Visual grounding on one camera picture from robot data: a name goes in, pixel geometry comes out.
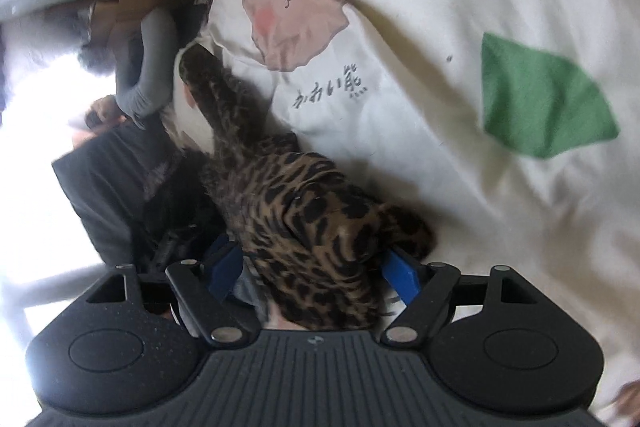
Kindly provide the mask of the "white cartoon bear bedsheet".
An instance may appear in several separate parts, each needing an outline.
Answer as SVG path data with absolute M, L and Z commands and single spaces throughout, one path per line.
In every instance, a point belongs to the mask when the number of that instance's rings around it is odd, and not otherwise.
M 438 260 L 570 312 L 604 351 L 593 413 L 638 421 L 639 0 L 213 0 L 198 40 Z

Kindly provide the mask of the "grey neck pillow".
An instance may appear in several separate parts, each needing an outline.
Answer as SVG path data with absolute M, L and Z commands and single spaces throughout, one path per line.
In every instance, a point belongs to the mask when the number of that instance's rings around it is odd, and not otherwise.
M 174 64 L 179 51 L 171 12 L 157 8 L 116 50 L 116 95 L 120 111 L 139 127 L 172 100 Z

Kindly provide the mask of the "small doll toy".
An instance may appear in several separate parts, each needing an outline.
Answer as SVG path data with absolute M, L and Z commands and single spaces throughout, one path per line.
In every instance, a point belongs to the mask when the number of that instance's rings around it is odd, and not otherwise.
M 76 133 L 75 140 L 80 143 L 103 134 L 123 124 L 127 117 L 119 108 L 114 95 L 107 95 L 94 101 L 84 117 L 84 127 Z

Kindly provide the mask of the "leopard print garment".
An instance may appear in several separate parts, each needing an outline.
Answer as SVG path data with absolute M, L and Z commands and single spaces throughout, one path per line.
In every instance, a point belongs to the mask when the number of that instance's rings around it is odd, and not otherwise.
M 252 92 L 204 46 L 185 49 L 178 71 L 213 130 L 202 184 L 282 317 L 310 331 L 372 329 L 387 256 L 423 260 L 433 229 L 302 150 L 295 133 L 262 130 Z

